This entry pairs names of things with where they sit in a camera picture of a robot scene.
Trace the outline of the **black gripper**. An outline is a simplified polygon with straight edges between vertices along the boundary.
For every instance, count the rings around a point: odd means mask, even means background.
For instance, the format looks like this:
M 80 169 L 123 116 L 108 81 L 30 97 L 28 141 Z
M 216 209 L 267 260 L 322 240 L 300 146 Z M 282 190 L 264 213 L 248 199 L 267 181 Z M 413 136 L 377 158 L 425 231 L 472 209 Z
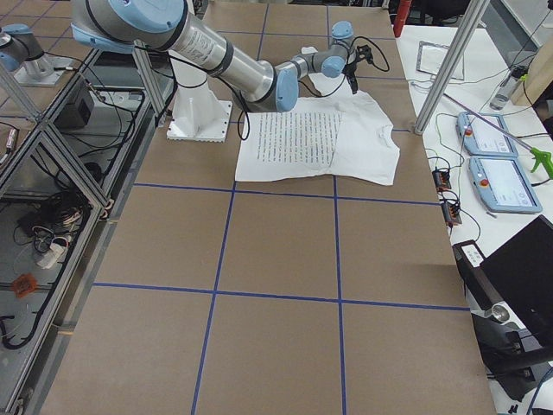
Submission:
M 344 75 L 346 77 L 348 84 L 352 89 L 352 93 L 356 93 L 358 91 L 358 82 L 355 75 L 356 70 L 357 70 L 357 63 L 355 61 L 348 62 L 344 66 Z

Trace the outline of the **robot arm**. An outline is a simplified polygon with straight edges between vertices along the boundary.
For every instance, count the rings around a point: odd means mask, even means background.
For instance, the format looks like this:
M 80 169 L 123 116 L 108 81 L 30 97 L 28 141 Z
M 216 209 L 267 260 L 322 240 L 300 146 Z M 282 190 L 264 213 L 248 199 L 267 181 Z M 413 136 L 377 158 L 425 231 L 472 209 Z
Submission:
M 298 54 L 273 66 L 256 61 L 208 28 L 185 1 L 74 1 L 74 39 L 91 48 L 131 54 L 137 41 L 150 50 L 174 51 L 206 74 L 232 86 L 247 112 L 289 112 L 299 98 L 299 81 L 310 73 L 337 78 L 353 60 L 353 26 L 332 27 L 322 52 Z

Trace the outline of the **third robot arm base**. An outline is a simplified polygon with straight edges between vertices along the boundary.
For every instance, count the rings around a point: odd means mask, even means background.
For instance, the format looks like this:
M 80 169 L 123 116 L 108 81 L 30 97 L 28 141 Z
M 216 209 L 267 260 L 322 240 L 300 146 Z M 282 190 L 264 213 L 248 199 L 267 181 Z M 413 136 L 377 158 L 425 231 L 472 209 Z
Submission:
M 1 27 L 1 63 L 23 86 L 55 86 L 72 58 L 49 56 L 25 24 Z

